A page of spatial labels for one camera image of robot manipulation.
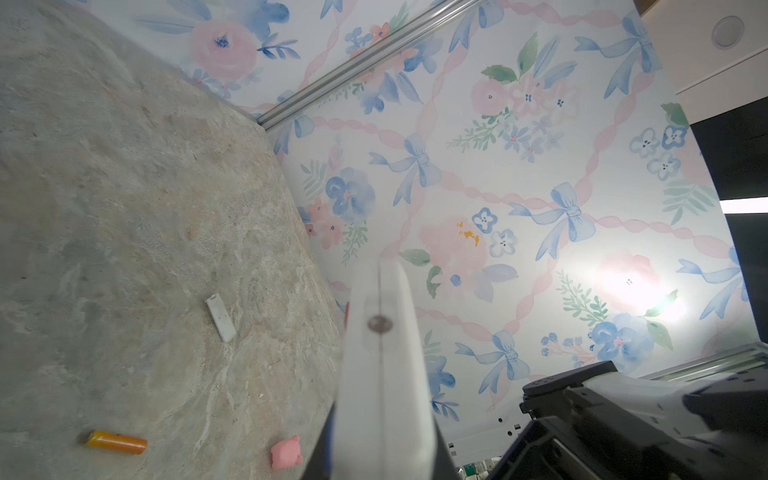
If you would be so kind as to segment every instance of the white rectangular object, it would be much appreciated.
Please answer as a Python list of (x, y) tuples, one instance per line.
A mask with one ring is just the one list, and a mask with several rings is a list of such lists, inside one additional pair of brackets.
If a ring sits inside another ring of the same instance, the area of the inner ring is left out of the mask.
[(214, 318), (216, 328), (219, 330), (222, 341), (229, 342), (235, 337), (235, 325), (232, 324), (232, 319), (227, 308), (224, 306), (224, 302), (221, 301), (221, 296), (218, 293), (214, 293), (208, 300), (205, 301), (210, 310), (211, 316)]

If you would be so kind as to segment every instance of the pink pig toy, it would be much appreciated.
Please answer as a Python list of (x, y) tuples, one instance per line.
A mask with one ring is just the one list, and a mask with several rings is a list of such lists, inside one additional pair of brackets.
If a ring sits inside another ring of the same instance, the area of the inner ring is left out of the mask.
[(278, 442), (272, 447), (270, 452), (272, 453), (273, 470), (285, 470), (294, 465), (301, 465), (302, 462), (304, 462), (304, 457), (301, 455), (301, 445), (299, 445), (298, 435), (292, 439)]

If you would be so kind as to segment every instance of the linear light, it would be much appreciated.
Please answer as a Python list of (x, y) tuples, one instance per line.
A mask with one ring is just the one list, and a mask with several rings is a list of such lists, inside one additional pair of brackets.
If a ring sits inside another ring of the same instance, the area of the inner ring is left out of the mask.
[(724, 214), (768, 214), (768, 197), (721, 200)]

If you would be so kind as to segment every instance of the blue ribbon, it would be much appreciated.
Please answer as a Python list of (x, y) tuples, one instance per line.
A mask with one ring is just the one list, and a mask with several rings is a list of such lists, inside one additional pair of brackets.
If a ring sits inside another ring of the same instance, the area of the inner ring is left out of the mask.
[(416, 174), (419, 175), (419, 184), (422, 187), (431, 187), (432, 185), (439, 184), (440, 180), (442, 180), (442, 172), (440, 169), (435, 165), (432, 165), (429, 161), (429, 157), (426, 153), (426, 146), (424, 145), (424, 140), (422, 140), (421, 135), (410, 135), (403, 142), (403, 146), (412, 156), (395, 163), (389, 163), (383, 156), (370, 152), (372, 157), (370, 162), (371, 165), (388, 165), (390, 170), (397, 173), (402, 173), (409, 168), (411, 169), (395, 193), (395, 201), (392, 203), (393, 206), (397, 205), (401, 199), (405, 200), (408, 204), (411, 203), (411, 190)]
[(483, 355), (476, 355), (472, 352), (472, 349), (463, 343), (456, 343), (458, 347), (459, 355), (474, 356), (478, 362), (483, 365), (491, 365), (501, 359), (505, 359), (504, 362), (500, 362), (497, 366), (493, 367), (491, 372), (485, 376), (480, 384), (480, 390), (478, 394), (483, 393), (489, 386), (493, 393), (498, 392), (498, 379), (502, 375), (502, 370), (507, 368), (507, 378), (510, 380), (519, 380), (527, 378), (531, 375), (531, 367), (526, 362), (523, 362), (518, 358), (518, 353), (515, 351), (515, 341), (512, 339), (512, 334), (506, 330), (496, 333), (493, 336), (493, 344), (498, 349), (497, 352), (485, 353)]
[(576, 204), (576, 192), (571, 184), (559, 184), (552, 190), (551, 195), (552, 200), (562, 208), (550, 210), (543, 214), (532, 214), (528, 208), (521, 204), (509, 204), (512, 207), (512, 211), (509, 212), (510, 215), (530, 217), (539, 225), (549, 225), (556, 222), (563, 214), (566, 215), (566, 218), (560, 220), (560, 223), (555, 225), (549, 235), (541, 242), (536, 260), (540, 260), (545, 253), (549, 253), (554, 259), (558, 258), (558, 242), (566, 224), (568, 225), (568, 238), (571, 239), (571, 242), (581, 242), (592, 237), (595, 233), (594, 223), (581, 214), (581, 209)]
[(653, 44), (650, 43), (650, 36), (643, 26), (643, 22), (640, 20), (637, 11), (633, 9), (632, 12), (629, 12), (627, 16), (624, 17), (621, 25), (630, 35), (629, 38), (625, 38), (608, 47), (601, 47), (591, 38), (576, 37), (576, 41), (578, 41), (579, 45), (576, 47), (575, 51), (598, 50), (605, 58), (624, 56), (632, 49), (632, 47), (638, 43), (640, 44), (639, 48), (633, 50), (627, 58), (624, 59), (616, 70), (616, 73), (614, 73), (614, 76), (611, 77), (611, 81), (608, 82), (608, 88), (605, 91), (605, 98), (610, 97), (617, 87), (625, 94), (629, 93), (629, 77), (638, 55), (642, 57), (641, 64), (644, 72), (650, 73), (661, 69), (659, 56), (657, 55)]
[[(728, 256), (737, 266), (732, 266), (726, 269), (718, 270), (717, 272), (708, 273), (702, 271), (702, 269), (699, 268), (699, 266), (695, 263), (680, 259), (679, 261), (682, 267), (677, 272), (701, 275), (701, 278), (703, 278), (707, 283), (725, 283), (741, 273), (739, 258), (737, 257), (736, 250), (734, 248), (728, 250)], [(725, 316), (725, 309), (728, 306), (728, 302), (733, 295), (733, 292), (735, 292), (736, 289), (743, 284), (744, 279), (742, 277), (736, 278), (731, 283), (728, 283), (725, 288), (722, 289), (720, 293), (715, 295), (715, 297), (707, 304), (707, 306), (704, 307), (704, 311), (701, 313), (699, 320), (703, 320), (712, 312), (715, 312), (715, 314), (722, 319)], [(745, 287), (741, 290), (741, 300), (747, 302), (749, 299), (750, 298), (746, 294)]]

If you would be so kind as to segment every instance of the orange battery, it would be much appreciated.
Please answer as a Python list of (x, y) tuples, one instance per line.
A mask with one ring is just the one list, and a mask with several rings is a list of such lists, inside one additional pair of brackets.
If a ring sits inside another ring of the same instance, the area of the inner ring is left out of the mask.
[(85, 445), (89, 447), (98, 447), (100, 449), (117, 450), (119, 452), (141, 455), (147, 448), (147, 441), (143, 439), (133, 439), (114, 433), (91, 432)]

